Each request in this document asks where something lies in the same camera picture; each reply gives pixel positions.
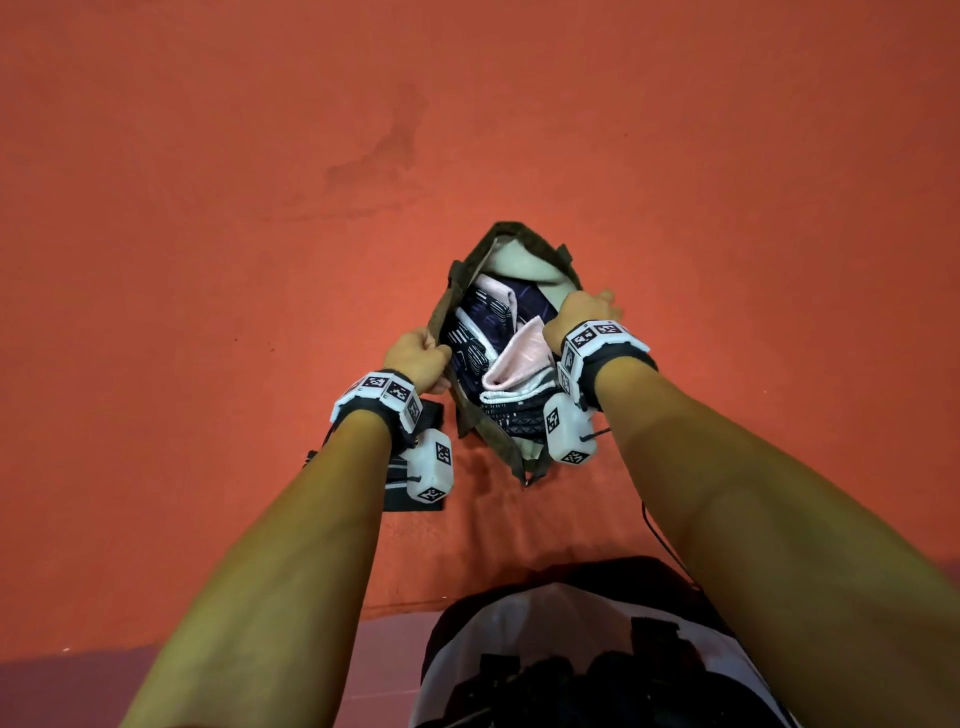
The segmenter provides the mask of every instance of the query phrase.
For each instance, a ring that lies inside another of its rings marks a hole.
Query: wrist strap
[[[414,430],[423,405],[414,383],[400,372],[390,369],[370,372],[354,382],[333,405],[330,414],[333,427],[327,438],[350,412],[358,409],[375,412],[383,418],[393,441],[391,455],[400,454],[416,443]]]
[[[620,356],[631,356],[656,370],[657,362],[649,351],[650,347],[616,321],[585,321],[564,338],[557,380],[581,409],[601,409],[594,383],[603,365]]]

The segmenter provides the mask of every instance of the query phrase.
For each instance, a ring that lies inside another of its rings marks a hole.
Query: pink fabric
[[[502,392],[550,366],[553,366],[553,353],[543,339],[543,319],[537,316],[514,334],[507,348],[483,375],[483,386],[491,392]]]
[[[510,307],[510,314],[514,317],[514,330],[516,330],[516,293],[514,289],[506,283],[501,283],[499,280],[492,279],[483,273],[476,277],[473,285]]]

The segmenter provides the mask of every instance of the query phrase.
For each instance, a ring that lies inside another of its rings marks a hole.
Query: open bag
[[[452,383],[459,437],[475,430],[524,486],[553,463],[541,436],[541,399],[557,389],[540,331],[564,298],[582,288],[571,262],[566,246],[554,248],[522,223],[496,223],[465,260],[450,266],[427,325],[454,350],[444,375]],[[485,326],[476,324],[481,317]],[[529,405],[525,412],[516,411],[520,399]]]

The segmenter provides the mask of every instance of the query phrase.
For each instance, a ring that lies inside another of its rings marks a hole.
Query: forearm
[[[642,363],[614,360],[596,391],[667,539],[801,717],[932,725],[955,709],[957,594],[912,546]]]
[[[332,725],[376,549],[390,433],[348,416],[229,551],[125,727]]]

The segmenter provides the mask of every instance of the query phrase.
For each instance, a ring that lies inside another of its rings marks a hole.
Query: hand
[[[543,327],[543,338],[553,353],[560,354],[566,335],[584,321],[619,321],[623,309],[613,305],[613,298],[611,290],[596,296],[587,291],[574,291],[567,296],[557,318]]]
[[[417,394],[441,395],[450,382],[441,375],[453,351],[446,344],[437,346],[426,328],[403,334],[383,358],[384,369],[396,369],[417,387]]]

